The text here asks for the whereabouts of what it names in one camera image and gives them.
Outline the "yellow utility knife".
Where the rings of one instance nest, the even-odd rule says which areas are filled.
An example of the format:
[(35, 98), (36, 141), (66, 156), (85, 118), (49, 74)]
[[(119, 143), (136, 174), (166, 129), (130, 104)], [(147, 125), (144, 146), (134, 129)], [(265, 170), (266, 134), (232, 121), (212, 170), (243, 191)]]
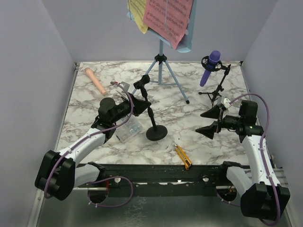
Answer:
[(177, 152), (178, 156), (183, 161), (183, 163), (185, 165), (185, 169), (189, 170), (192, 166), (192, 162), (190, 161), (190, 159), (188, 158), (186, 153), (183, 151), (183, 149), (178, 144), (174, 144), (174, 148), (175, 148), (175, 151)]

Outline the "yellow sheet music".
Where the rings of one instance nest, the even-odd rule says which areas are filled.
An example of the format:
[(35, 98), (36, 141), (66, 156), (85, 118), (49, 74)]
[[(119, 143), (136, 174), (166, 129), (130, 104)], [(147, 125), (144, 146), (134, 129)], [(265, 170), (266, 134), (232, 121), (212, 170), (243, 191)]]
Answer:
[(143, 17), (145, 13), (146, 0), (128, 0), (127, 8), (130, 11), (130, 18), (134, 19), (139, 30), (146, 34), (148, 26), (144, 23)]

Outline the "black tripod mic stand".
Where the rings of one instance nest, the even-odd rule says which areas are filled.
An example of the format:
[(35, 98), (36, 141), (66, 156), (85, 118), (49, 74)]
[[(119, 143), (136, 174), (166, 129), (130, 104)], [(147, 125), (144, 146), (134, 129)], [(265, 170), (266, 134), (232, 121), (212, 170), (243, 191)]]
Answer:
[(213, 92), (198, 92), (199, 95), (207, 95), (208, 98), (210, 99), (210, 102), (212, 104), (212, 107), (214, 106), (215, 101), (221, 97), (222, 95), (220, 94), (220, 92), (224, 91), (224, 88), (222, 87), (222, 84), (226, 78), (226, 76), (229, 74), (230, 70), (231, 70), (231, 64), (229, 64), (228, 66), (225, 66), (222, 64), (221, 60), (218, 62), (218, 64), (216, 65), (214, 72), (218, 72), (220, 70), (224, 70), (224, 75), (223, 78), (221, 79), (219, 85), (216, 87), (216, 90), (214, 90)]

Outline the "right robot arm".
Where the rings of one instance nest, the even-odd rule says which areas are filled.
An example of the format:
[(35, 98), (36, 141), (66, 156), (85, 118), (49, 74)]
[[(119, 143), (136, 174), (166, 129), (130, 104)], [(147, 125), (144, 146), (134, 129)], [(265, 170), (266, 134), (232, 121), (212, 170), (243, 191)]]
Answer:
[(233, 184), (241, 197), (241, 212), (246, 217), (269, 220), (272, 225), (280, 219), (289, 199), (289, 189), (283, 187), (271, 166), (264, 130), (256, 124), (258, 104), (243, 100), (238, 116), (228, 115), (230, 100), (220, 97), (216, 105), (201, 114), (201, 117), (214, 119), (214, 122), (196, 130), (213, 139), (221, 129), (234, 131), (243, 145), (250, 166), (248, 176), (239, 163), (224, 162), (218, 173), (218, 181), (223, 185)]

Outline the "purple microphone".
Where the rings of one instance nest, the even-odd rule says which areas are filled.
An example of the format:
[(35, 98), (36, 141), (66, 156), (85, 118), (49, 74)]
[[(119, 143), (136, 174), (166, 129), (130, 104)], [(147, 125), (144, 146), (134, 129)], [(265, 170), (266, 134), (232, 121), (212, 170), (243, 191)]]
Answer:
[(206, 84), (211, 72), (214, 71), (216, 65), (220, 61), (220, 57), (221, 57), (221, 53), (218, 50), (215, 50), (212, 51), (209, 56), (206, 56), (201, 60), (201, 64), (205, 69), (202, 78), (200, 80), (201, 87), (203, 87)]

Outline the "clear plastic screw box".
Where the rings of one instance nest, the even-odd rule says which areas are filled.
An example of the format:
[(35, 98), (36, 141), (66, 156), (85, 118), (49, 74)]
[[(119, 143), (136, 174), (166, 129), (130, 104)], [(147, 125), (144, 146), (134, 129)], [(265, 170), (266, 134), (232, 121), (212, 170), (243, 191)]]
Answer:
[(139, 120), (132, 115), (128, 122), (116, 129), (115, 135), (119, 141), (126, 142), (130, 138), (139, 134), (142, 129), (143, 127)]

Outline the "black round-base mic stand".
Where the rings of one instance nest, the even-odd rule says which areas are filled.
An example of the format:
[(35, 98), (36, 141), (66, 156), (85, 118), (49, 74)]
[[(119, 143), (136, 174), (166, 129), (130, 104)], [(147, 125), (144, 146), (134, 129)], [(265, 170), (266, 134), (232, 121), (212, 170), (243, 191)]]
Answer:
[[(142, 78), (134, 83), (134, 88), (141, 91), (142, 97), (148, 102), (148, 93), (145, 89), (145, 84), (150, 82), (150, 77), (148, 74), (143, 75)], [(146, 132), (146, 138), (150, 141), (158, 141), (166, 137), (168, 130), (163, 125), (157, 125), (154, 119), (154, 113), (152, 108), (149, 106), (147, 108), (149, 118), (151, 119), (152, 127), (150, 127)]]

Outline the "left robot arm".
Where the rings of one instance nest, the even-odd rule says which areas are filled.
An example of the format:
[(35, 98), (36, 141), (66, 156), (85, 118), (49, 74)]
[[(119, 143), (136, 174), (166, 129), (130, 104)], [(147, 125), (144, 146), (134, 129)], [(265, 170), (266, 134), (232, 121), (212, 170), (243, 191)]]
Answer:
[(131, 115), (139, 116), (151, 106), (149, 101), (133, 95), (129, 97), (130, 100), (118, 105), (110, 97), (102, 99), (95, 121), (80, 139), (58, 152), (46, 152), (35, 180), (35, 187), (44, 191), (45, 198), (55, 197), (63, 201), (75, 187), (86, 183), (99, 187), (104, 183), (104, 168), (101, 165), (89, 162), (80, 167), (79, 164), (113, 136), (118, 127), (117, 121), (123, 119), (126, 122)]

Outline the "beige microphone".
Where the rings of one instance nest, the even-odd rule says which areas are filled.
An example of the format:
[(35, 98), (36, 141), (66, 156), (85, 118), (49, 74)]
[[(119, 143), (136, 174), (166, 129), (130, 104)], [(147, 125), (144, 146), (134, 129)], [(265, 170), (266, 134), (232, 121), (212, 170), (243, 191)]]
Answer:
[(85, 68), (84, 71), (85, 71), (86, 76), (93, 82), (93, 84), (101, 92), (101, 94), (106, 95), (107, 92), (106, 92), (105, 88), (102, 86), (102, 84), (100, 83), (99, 79), (97, 78), (97, 76), (95, 75), (93, 70), (90, 68)]

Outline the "pink sheet music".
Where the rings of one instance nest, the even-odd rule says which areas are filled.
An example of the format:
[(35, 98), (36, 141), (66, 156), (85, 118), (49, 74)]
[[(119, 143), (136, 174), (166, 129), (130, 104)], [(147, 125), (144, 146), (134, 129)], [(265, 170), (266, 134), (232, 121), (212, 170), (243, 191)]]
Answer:
[(179, 52), (189, 52), (195, 13), (195, 0), (148, 0), (143, 21), (171, 48)]

